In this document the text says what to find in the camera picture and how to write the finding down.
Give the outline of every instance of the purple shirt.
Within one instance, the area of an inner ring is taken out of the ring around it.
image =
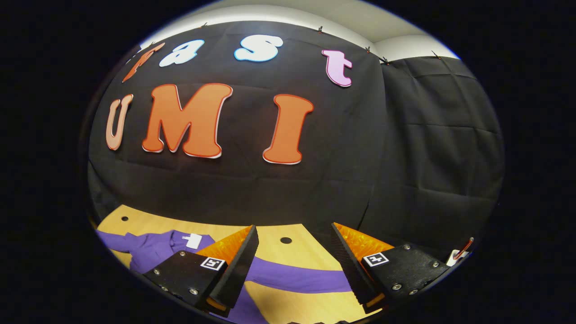
[[[174,253],[185,250],[195,253],[214,243],[210,235],[202,235],[198,249],[186,247],[187,240],[183,236],[190,233],[169,231],[162,234],[149,233],[135,236],[127,233],[125,236],[97,231],[104,244],[119,252],[132,255],[130,269],[138,273],[146,273]],[[246,281],[299,293],[326,293],[352,291],[346,276],[342,271],[313,270],[294,266],[281,265],[254,257],[248,270]],[[238,301],[227,318],[220,317],[237,324],[268,324],[260,310],[250,298],[246,287],[238,297]]]

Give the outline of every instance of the ceiling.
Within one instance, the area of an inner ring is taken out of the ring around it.
[[[302,10],[340,24],[373,43],[398,36],[427,35],[406,20],[359,0],[221,0],[182,18],[240,5],[272,5]]]

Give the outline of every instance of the table surface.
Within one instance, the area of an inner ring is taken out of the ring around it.
[[[212,225],[181,221],[161,217],[121,205],[108,215],[98,226],[98,230],[111,234],[143,235],[165,233],[177,230],[186,233],[210,235],[219,241],[245,226]],[[283,265],[316,270],[341,271],[340,263],[314,239],[302,224],[258,226],[259,245],[256,257]],[[290,244],[280,242],[281,238],[292,239]],[[128,267],[132,255],[111,250]],[[270,324],[313,324],[337,321],[353,322],[375,314],[365,314],[354,293],[297,293],[266,287],[246,281],[244,287],[258,306],[262,316]]]

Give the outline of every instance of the letter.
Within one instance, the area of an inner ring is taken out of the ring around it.
[[[172,63],[182,64],[190,61],[196,57],[196,52],[202,45],[204,45],[204,41],[197,39],[176,47],[172,50],[172,53],[160,61],[160,67],[169,66]]]
[[[322,51],[322,55],[327,56],[326,74],[335,84],[340,86],[350,86],[352,80],[344,76],[344,66],[352,69],[352,62],[344,58],[344,53],[340,51]]]
[[[238,61],[264,62],[276,57],[278,54],[277,47],[282,46],[283,41],[280,37],[268,35],[248,36],[240,42],[243,48],[235,50],[234,57]]]
[[[293,95],[276,95],[274,103],[278,106],[276,128],[272,143],[264,150],[262,158],[270,163],[298,164],[302,161],[302,153],[298,150],[302,125],[314,105]]]
[[[184,133],[190,128],[188,141],[183,145],[187,155],[216,159],[222,148],[216,141],[218,119],[224,100],[232,95],[226,84],[205,84],[192,96],[182,109],[178,88],[173,84],[160,85],[152,90],[154,103],[150,122],[142,148],[147,152],[160,153],[164,143],[160,140],[160,127],[170,152],[180,146]]]
[[[122,83],[126,82],[126,80],[128,80],[129,78],[131,78],[134,73],[136,73],[136,69],[141,67],[144,63],[146,63],[146,61],[148,61],[148,59],[150,58],[150,56],[152,56],[152,54],[154,54],[154,52],[158,51],[159,49],[162,48],[162,46],[164,46],[165,43],[162,43],[154,48],[152,48],[150,51],[144,53],[144,55],[142,55],[140,57],[140,59],[136,62],[136,64],[134,65],[134,67],[130,70],[130,72],[128,72],[128,74],[126,74],[126,76],[124,77],[124,80],[122,80]]]
[[[120,116],[118,117],[118,126],[116,127],[116,135],[112,134],[112,125],[114,124],[114,116],[116,109],[120,105],[120,99],[116,99],[110,105],[110,113],[108,114],[108,123],[106,124],[106,144],[111,150],[117,150],[122,143],[122,134],[124,133],[124,120],[126,119],[126,112],[128,105],[132,102],[134,95],[127,95],[122,99],[122,108],[120,109]]]

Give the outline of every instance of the white wall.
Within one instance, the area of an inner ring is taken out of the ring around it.
[[[389,61],[416,56],[431,56],[433,55],[431,51],[434,51],[439,56],[459,59],[450,49],[431,36],[407,35],[372,43],[362,35],[326,18],[298,9],[270,5],[242,5],[215,9],[199,14],[191,13],[160,29],[146,39],[140,47],[144,49],[151,45],[152,42],[158,43],[167,37],[198,28],[206,22],[208,25],[215,25],[223,22],[251,20],[285,22],[313,29],[323,26],[322,31],[345,39],[362,48],[370,46],[370,52],[379,57],[384,56]]]
[[[389,61],[418,56],[446,56],[460,59],[450,49],[431,36],[399,36],[377,42],[376,49]]]
[[[361,35],[341,26],[333,21],[327,20],[315,14],[303,12],[302,10],[268,5],[245,5],[226,7],[209,12],[200,13],[191,17],[186,17],[175,21],[168,27],[161,29],[156,34],[146,39],[140,47],[146,48],[152,42],[158,43],[160,40],[176,35],[181,32],[198,28],[207,22],[209,25],[221,24],[231,21],[278,21],[303,27],[318,29],[322,26],[322,31],[340,37],[354,43],[362,48],[370,46],[370,51],[374,52],[374,43],[365,39]]]

